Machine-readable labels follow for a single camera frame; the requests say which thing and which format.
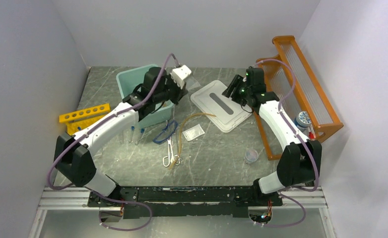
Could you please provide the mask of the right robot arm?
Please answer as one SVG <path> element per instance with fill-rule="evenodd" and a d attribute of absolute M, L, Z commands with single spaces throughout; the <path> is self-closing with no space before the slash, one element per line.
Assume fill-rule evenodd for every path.
<path fill-rule="evenodd" d="M 256 205 L 264 205 L 271 193 L 288 187 L 308 182 L 317 185 L 322 157 L 321 143 L 310 140 L 297 128 L 282 108 L 279 97 L 267 91 L 263 78 L 263 69 L 249 67 L 245 77 L 235 75 L 222 93 L 241 106 L 249 106 L 259 115 L 283 149 L 276 171 L 254 181 L 258 188 L 251 192 L 251 198 Z"/>

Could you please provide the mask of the small white plastic bag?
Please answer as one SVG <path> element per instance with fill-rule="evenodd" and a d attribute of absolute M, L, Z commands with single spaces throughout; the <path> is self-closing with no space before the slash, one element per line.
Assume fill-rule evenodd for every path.
<path fill-rule="evenodd" d="M 192 141 L 204 134 L 205 134 L 205 131 L 203 130 L 200 124 L 197 124 L 182 132 L 182 135 L 187 141 Z"/>

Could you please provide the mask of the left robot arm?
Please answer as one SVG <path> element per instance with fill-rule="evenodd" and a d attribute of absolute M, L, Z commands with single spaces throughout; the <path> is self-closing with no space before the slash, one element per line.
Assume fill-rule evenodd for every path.
<path fill-rule="evenodd" d="M 167 73 L 164 68 L 151 67 L 143 82 L 108 114 L 89 127 L 57 138 L 53 167 L 73 185 L 85 187 L 101 195 L 108 206 L 121 199 L 121 187 L 94 164 L 92 156 L 119 132 L 137 125 L 156 106 L 171 101 L 177 104 L 187 94 L 186 81 L 192 71 L 182 65 Z"/>

